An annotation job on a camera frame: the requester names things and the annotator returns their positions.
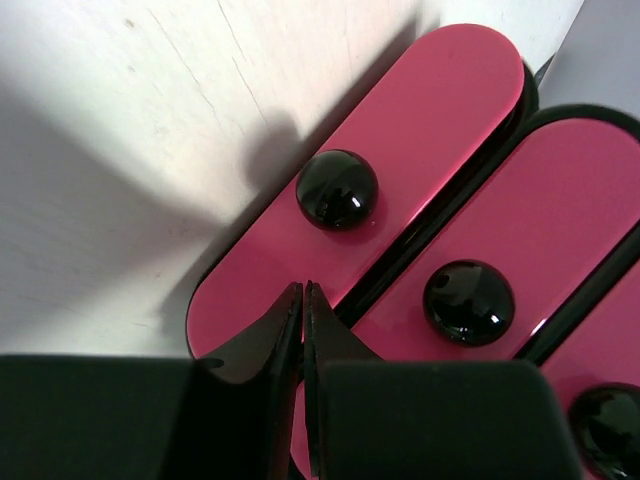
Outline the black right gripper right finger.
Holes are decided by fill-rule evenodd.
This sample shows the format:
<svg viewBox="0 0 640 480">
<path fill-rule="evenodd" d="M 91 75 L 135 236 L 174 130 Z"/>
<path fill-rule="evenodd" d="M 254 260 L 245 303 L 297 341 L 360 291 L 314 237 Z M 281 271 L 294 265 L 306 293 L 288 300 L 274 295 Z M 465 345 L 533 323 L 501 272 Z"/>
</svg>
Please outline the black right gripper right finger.
<svg viewBox="0 0 640 480">
<path fill-rule="evenodd" d="M 391 362 L 304 293 L 305 425 L 315 479 L 578 479 L 564 415 L 527 361 Z"/>
</svg>

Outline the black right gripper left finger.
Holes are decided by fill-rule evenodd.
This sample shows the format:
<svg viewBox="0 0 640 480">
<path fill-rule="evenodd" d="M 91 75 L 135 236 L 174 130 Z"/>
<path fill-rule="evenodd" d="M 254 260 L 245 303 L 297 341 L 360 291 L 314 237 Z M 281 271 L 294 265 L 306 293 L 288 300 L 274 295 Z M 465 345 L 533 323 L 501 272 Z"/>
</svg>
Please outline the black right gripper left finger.
<svg viewBox="0 0 640 480">
<path fill-rule="evenodd" d="M 283 479 L 303 289 L 194 359 L 5 355 L 5 479 Z"/>
</svg>

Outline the pink drawer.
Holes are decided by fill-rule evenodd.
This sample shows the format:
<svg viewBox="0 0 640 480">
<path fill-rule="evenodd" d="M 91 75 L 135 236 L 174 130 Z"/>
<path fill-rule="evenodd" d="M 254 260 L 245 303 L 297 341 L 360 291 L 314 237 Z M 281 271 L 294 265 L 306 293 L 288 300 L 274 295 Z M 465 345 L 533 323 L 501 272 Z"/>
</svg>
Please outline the pink drawer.
<svg viewBox="0 0 640 480">
<path fill-rule="evenodd" d="M 293 282 L 340 302 L 515 109 L 524 81 L 518 50 L 489 27 L 413 42 L 196 288 L 192 354 L 248 327 Z"/>
<path fill-rule="evenodd" d="M 586 479 L 639 477 L 639 266 L 543 364 Z"/>
<path fill-rule="evenodd" d="M 543 364 L 639 266 L 639 124 L 607 108 L 539 113 L 437 212 L 405 259 L 332 308 L 391 362 Z M 304 373 L 290 463 L 311 475 Z"/>
</svg>

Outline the pink top drawer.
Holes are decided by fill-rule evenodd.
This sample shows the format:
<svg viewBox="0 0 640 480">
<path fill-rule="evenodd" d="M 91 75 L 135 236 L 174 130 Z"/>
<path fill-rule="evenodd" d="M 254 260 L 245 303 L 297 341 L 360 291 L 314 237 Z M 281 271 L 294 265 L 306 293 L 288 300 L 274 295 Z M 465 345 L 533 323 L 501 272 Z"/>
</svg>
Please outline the pink top drawer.
<svg viewBox="0 0 640 480">
<path fill-rule="evenodd" d="M 586 479 L 639 477 L 639 266 L 543 364 Z"/>
</svg>

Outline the pink bottom drawer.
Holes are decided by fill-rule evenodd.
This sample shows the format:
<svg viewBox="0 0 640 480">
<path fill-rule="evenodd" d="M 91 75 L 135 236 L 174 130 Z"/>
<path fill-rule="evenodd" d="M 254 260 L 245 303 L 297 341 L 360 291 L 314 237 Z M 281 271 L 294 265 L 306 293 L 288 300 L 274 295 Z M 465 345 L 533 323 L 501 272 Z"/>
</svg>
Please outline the pink bottom drawer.
<svg viewBox="0 0 640 480">
<path fill-rule="evenodd" d="M 340 302 L 515 109 L 524 81 L 518 50 L 489 27 L 413 42 L 196 288 L 192 354 L 248 327 L 293 282 Z"/>
</svg>

